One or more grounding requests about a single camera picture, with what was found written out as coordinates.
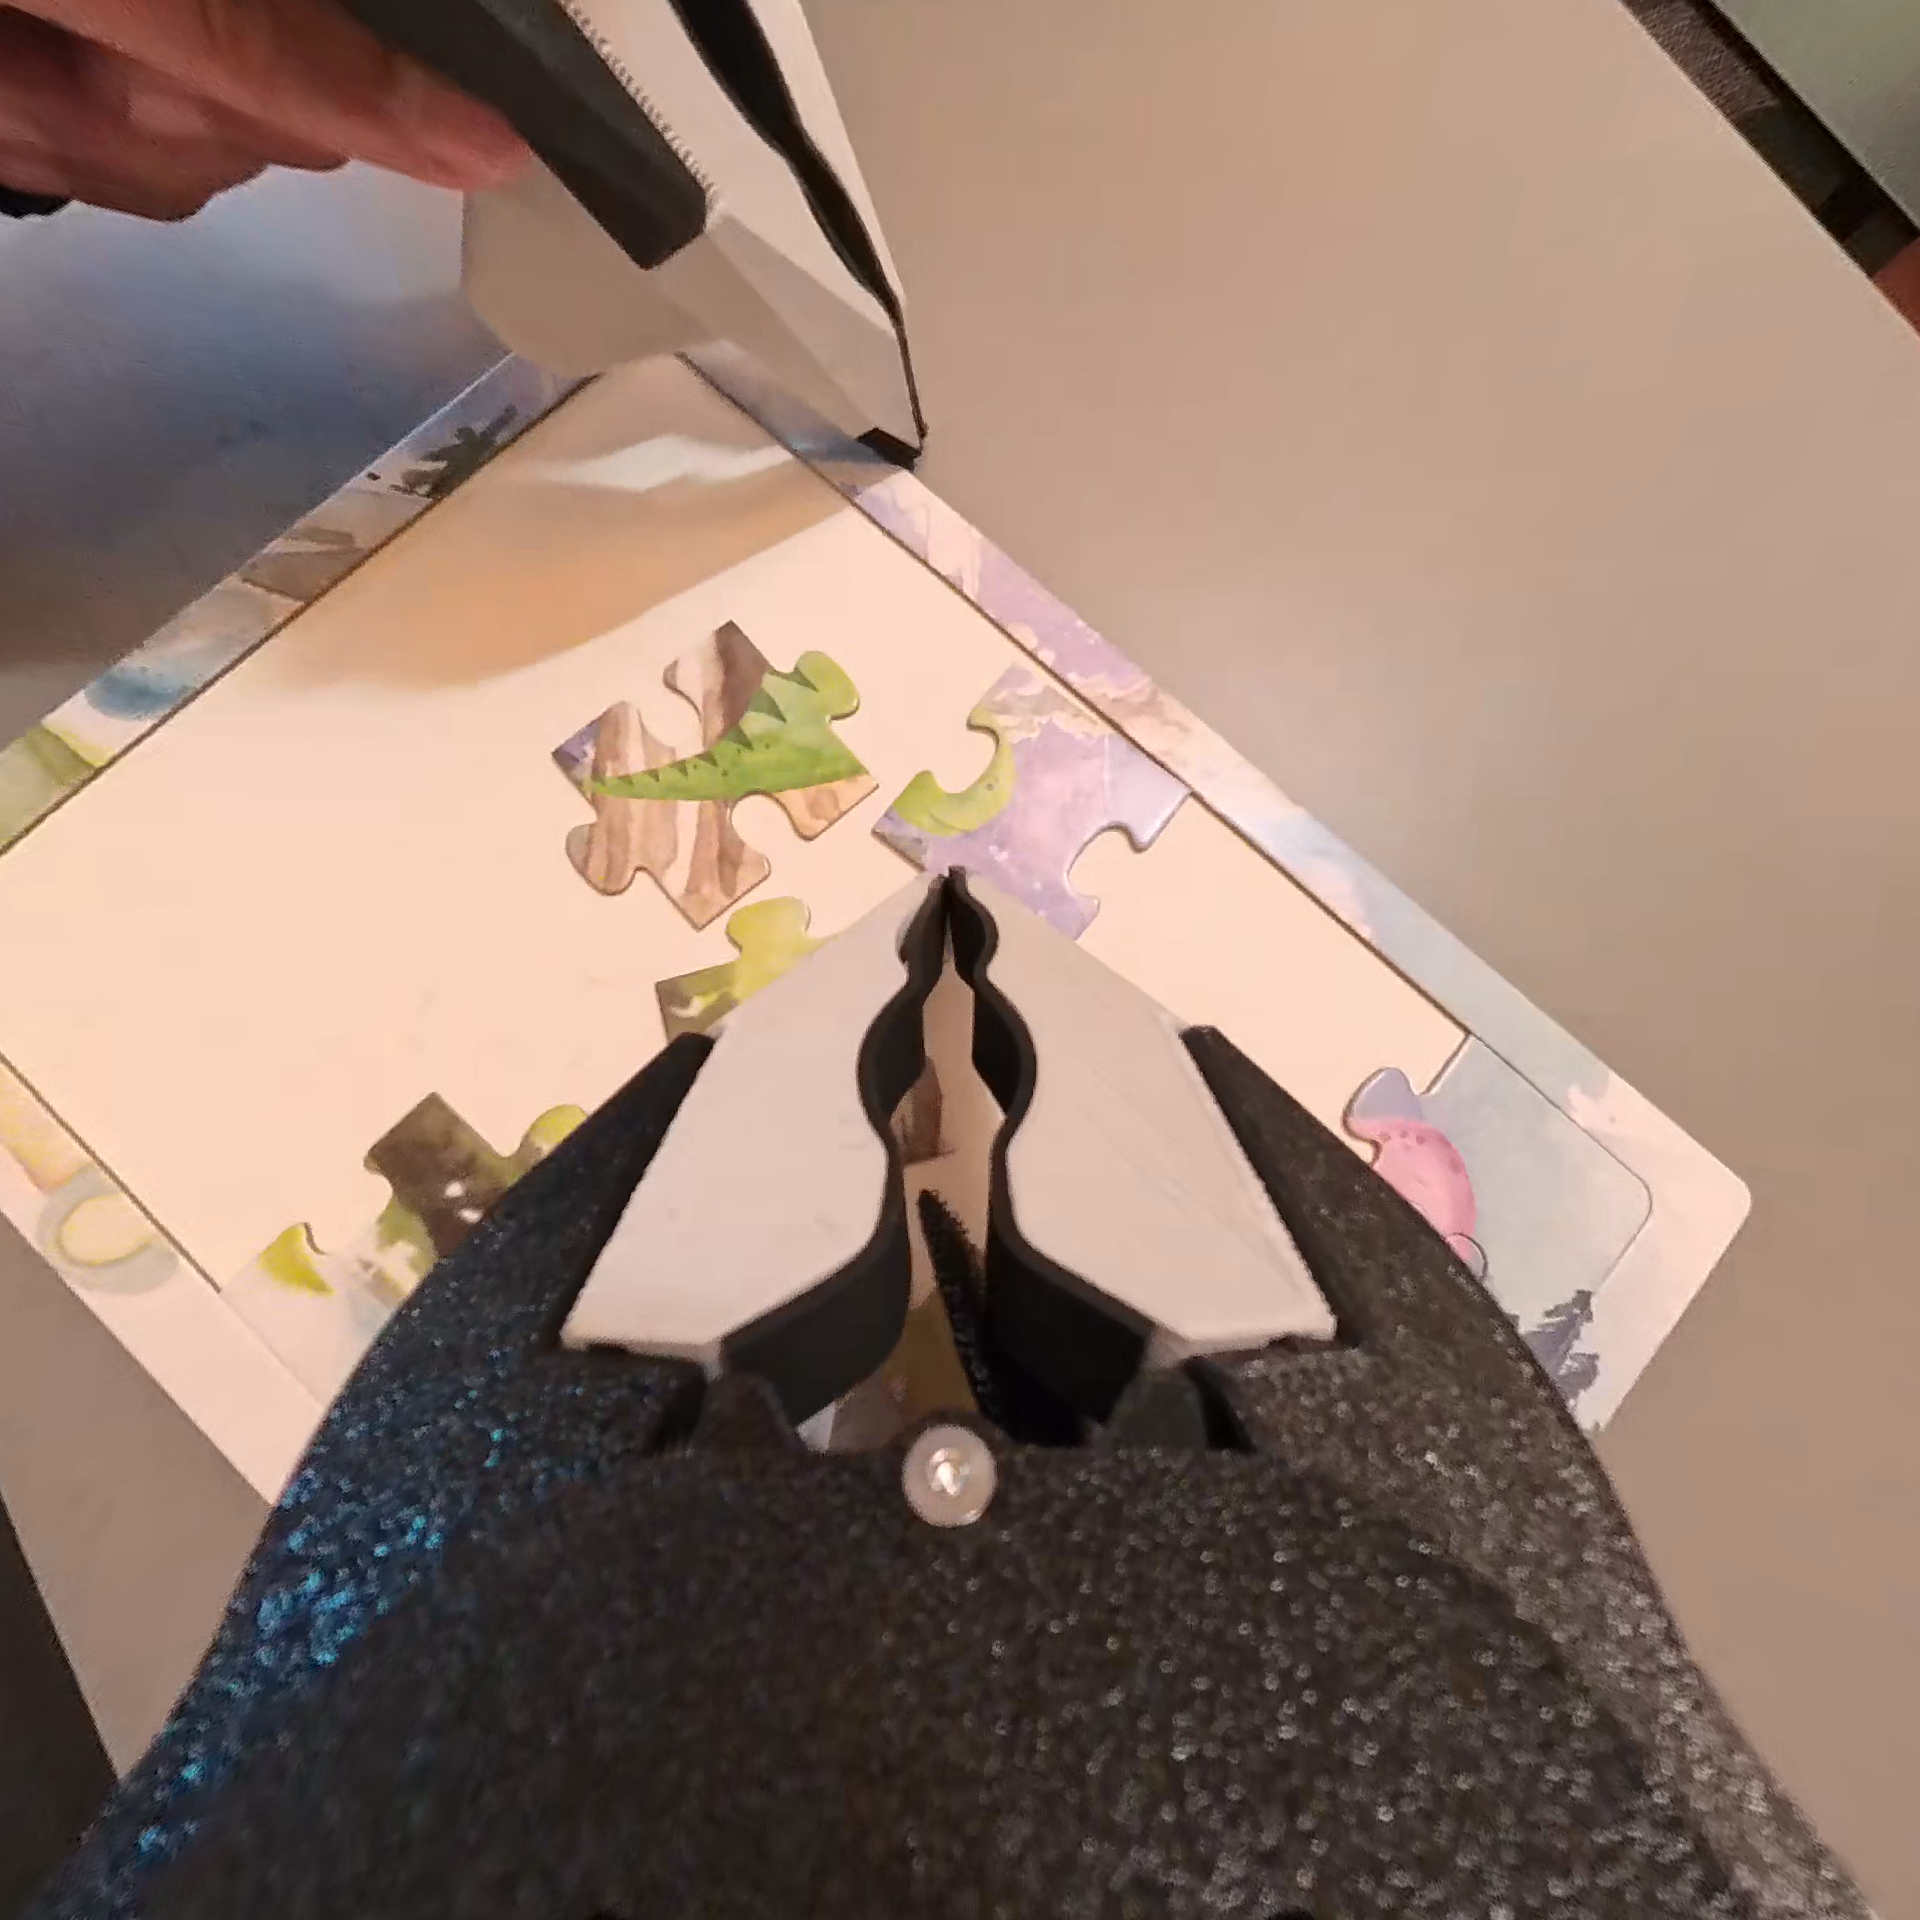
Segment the grey desk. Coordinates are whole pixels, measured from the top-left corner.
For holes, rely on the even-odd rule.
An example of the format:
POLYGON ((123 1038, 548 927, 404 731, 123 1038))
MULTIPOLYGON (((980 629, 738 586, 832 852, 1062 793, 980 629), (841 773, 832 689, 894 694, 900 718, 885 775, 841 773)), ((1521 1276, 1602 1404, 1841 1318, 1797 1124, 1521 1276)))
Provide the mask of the grey desk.
POLYGON ((1621 4, 809 4, 928 482, 1741 1175, 1600 1446, 1916 1916, 1916 333, 1621 4))

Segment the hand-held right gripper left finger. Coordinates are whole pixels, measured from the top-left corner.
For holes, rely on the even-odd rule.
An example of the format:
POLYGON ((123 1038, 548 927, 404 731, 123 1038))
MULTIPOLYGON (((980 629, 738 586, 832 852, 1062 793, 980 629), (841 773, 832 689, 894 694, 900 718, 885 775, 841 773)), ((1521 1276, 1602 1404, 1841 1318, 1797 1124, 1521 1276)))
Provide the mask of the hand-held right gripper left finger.
POLYGON ((896 1111, 922 1081, 945 882, 917 879, 724 1021, 562 1341, 708 1378, 865 1378, 913 1287, 896 1111))

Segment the dark tree puzzle piece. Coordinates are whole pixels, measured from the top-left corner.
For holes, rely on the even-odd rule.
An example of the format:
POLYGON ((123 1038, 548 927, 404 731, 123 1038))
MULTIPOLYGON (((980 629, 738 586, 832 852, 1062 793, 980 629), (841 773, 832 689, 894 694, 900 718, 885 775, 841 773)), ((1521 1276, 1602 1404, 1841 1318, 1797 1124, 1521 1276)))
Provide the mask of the dark tree puzzle piece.
POLYGON ((428 1095, 365 1153, 365 1172, 382 1188, 368 1226, 324 1241, 309 1222, 296 1222, 253 1255, 224 1294, 382 1318, 584 1123, 585 1108, 560 1105, 536 1116, 515 1147, 499 1149, 441 1095, 428 1095))

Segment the adjacent white desk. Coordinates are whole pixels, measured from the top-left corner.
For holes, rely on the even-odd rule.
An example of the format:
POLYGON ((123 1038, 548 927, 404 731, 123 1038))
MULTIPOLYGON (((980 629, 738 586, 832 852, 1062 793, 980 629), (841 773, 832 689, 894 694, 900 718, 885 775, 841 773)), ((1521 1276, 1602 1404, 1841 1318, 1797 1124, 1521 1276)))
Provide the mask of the adjacent white desk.
POLYGON ((1628 2, 1820 229, 1917 324, 1917 4, 1628 2))

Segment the green printed puzzle piece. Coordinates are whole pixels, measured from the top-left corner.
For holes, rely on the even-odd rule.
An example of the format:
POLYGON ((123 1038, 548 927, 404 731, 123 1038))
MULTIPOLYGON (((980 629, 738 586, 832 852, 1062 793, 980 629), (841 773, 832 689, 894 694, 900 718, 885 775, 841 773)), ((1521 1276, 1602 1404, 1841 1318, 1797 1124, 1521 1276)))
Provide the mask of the green printed puzzle piece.
MULTIPOLYGON (((809 905, 798 895, 769 895, 740 905, 724 925, 731 958, 657 982, 662 1039, 716 1034, 733 1011, 779 981, 828 945, 811 932, 809 905)), ((894 1113, 902 1163, 947 1159, 954 1140, 947 1127, 945 1083, 932 1055, 894 1113)))

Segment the green striped puzzle piece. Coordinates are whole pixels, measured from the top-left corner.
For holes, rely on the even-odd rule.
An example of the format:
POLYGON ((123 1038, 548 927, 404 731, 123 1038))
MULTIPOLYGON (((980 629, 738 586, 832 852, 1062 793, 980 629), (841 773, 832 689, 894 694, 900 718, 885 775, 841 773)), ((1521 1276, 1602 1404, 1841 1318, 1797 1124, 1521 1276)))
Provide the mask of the green striped puzzle piece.
POLYGON ((612 705, 553 751, 592 815, 568 833, 568 861, 598 895, 652 879, 691 927, 720 921, 769 882, 770 857, 740 837, 746 799, 776 802, 811 841, 875 791, 838 735, 859 709, 845 668, 805 652, 779 668, 733 621, 666 671, 700 719, 681 751, 635 705, 612 705))

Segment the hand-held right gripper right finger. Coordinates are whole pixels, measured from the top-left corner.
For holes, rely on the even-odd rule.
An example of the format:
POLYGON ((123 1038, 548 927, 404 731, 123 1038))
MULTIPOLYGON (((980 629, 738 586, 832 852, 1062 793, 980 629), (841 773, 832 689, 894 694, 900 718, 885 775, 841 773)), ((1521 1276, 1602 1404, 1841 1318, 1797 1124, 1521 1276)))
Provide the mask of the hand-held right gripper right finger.
POLYGON ((1025 1373, 1328 1341, 1338 1315, 1179 1021, 1002 890, 956 878, 989 1147, 987 1329, 1025 1373))

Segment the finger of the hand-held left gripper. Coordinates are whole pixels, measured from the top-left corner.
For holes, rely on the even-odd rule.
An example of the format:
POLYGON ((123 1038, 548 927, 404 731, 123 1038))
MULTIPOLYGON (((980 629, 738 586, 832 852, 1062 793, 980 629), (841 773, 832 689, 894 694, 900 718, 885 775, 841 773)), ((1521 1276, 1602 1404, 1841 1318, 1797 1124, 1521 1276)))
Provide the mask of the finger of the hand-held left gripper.
POLYGON ((696 338, 738 347, 851 438, 918 452, 874 435, 906 423, 896 337, 708 69, 704 4, 578 4, 578 22, 704 185, 704 235, 657 269, 696 338))
POLYGON ((853 155, 826 63, 798 2, 704 2, 704 59, 758 140, 795 179, 808 213, 896 337, 900 427, 874 420, 899 446, 928 437, 907 341, 906 297, 874 195, 853 155))

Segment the pink corner puzzle piece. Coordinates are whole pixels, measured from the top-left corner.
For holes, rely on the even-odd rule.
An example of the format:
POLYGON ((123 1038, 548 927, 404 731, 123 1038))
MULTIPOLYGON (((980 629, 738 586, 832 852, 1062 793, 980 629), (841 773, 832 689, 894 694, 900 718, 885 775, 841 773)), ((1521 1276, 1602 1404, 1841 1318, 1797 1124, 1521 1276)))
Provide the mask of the pink corner puzzle piece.
POLYGON ((1476 1039, 1428 1087, 1373 1071, 1344 1124, 1523 1330, 1596 1307, 1651 1213, 1644 1179, 1476 1039))

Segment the person's left hand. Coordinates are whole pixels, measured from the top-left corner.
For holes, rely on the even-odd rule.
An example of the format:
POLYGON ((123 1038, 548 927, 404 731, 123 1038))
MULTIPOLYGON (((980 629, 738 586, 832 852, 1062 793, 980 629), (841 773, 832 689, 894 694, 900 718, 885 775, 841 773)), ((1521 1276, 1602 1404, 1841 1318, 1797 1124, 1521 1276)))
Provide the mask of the person's left hand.
POLYGON ((169 225, 269 169, 500 185, 518 134, 336 4, 2 4, 2 204, 169 225))

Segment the landscape jigsaw puzzle board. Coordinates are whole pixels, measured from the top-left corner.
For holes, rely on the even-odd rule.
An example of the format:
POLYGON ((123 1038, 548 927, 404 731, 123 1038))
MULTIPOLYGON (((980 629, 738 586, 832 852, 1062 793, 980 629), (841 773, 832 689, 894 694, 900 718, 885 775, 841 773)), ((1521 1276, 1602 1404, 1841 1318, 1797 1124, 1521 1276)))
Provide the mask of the landscape jigsaw puzzle board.
POLYGON ((1476 1039, 1644 1179, 1596 1307, 1517 1325, 1608 1425, 1740 1234, 1738 1175, 922 479, 676 359, 573 394, 504 364, 5 748, 5 1217, 274 1499, 388 1315, 227 1282, 296 1222, 368 1226, 365 1153, 424 1097, 499 1149, 598 1107, 740 905, 865 917, 917 869, 877 819, 987 769, 970 713, 1016 665, 1189 787, 1149 851, 1072 867, 1092 956, 1370 1161, 1360 1083, 1476 1039), (773 873, 691 927, 569 867, 592 812, 553 751, 612 705, 693 749, 662 671, 729 621, 851 671, 875 791, 811 841, 740 802, 773 873))

